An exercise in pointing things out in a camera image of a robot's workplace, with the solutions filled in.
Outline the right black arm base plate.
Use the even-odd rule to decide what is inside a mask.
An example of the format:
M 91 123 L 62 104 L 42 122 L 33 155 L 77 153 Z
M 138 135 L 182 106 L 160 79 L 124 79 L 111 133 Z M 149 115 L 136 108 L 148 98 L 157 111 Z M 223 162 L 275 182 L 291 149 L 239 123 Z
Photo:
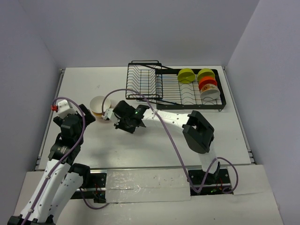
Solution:
M 202 183 L 205 172 L 203 172 L 201 169 L 194 168 L 188 169 L 187 173 L 194 187 L 198 189 Z M 200 193 L 194 191 L 191 184 L 189 185 L 191 196 L 223 195 L 223 191 L 230 192 L 233 187 L 227 168 L 221 168 L 215 178 L 213 178 L 212 175 L 209 173 Z

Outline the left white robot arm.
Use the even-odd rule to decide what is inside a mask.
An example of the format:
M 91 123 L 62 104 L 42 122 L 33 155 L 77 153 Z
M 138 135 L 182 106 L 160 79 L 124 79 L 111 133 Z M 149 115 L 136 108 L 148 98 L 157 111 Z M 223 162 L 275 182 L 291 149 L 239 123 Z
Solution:
M 53 122 L 60 127 L 50 149 L 43 176 L 18 216 L 11 216 L 9 225 L 54 225 L 77 189 L 91 183 L 90 167 L 75 163 L 83 131 L 95 122 L 95 117 L 85 105 L 74 110 L 70 101 L 61 100 L 52 105 L 57 112 Z

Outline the orange plastic bowl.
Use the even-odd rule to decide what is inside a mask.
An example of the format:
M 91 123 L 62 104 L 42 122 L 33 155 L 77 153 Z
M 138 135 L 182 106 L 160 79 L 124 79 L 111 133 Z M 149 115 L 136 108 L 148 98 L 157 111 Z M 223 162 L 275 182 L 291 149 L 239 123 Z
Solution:
M 199 89 L 202 89 L 206 84 L 213 84 L 213 85 L 217 86 L 218 83 L 215 80 L 215 78 L 213 78 L 211 76 L 205 76 L 198 83 Z

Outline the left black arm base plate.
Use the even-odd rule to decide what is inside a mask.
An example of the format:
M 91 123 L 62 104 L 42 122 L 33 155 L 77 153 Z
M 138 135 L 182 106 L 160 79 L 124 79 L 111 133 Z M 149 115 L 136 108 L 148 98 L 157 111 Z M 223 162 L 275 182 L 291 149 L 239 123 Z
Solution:
M 92 203 L 106 203 L 107 172 L 92 172 L 91 170 L 74 170 L 83 179 L 80 187 L 73 193 L 71 199 L 92 200 Z

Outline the lime green plastic bowl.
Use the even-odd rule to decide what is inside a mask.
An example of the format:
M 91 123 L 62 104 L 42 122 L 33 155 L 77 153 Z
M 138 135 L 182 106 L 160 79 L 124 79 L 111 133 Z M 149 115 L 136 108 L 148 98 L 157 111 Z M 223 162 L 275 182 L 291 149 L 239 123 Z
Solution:
M 197 73 L 197 81 L 199 82 L 201 79 L 203 79 L 204 77 L 207 77 L 207 76 L 215 79 L 215 74 L 214 74 L 213 70 L 211 70 L 209 68 L 203 68 Z

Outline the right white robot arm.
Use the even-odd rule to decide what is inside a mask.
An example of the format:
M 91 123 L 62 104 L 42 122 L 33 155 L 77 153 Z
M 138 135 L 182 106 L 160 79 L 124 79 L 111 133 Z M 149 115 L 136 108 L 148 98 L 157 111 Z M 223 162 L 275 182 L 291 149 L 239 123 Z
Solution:
M 130 106 L 120 101 L 114 108 L 105 112 L 105 117 L 114 123 L 116 129 L 134 133 L 138 127 L 167 128 L 168 131 L 182 133 L 188 147 L 199 155 L 204 184 L 212 184 L 220 177 L 220 163 L 214 151 L 214 128 L 204 116 L 193 110 L 191 113 L 178 114 L 155 110 L 148 105 Z

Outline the white bowl flower pattern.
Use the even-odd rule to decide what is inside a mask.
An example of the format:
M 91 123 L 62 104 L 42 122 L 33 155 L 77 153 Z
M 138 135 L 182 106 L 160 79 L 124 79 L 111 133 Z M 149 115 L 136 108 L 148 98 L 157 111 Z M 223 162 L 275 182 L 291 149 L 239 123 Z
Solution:
M 200 98 L 203 101 L 213 101 L 219 99 L 220 90 L 214 84 L 206 84 L 200 89 Z

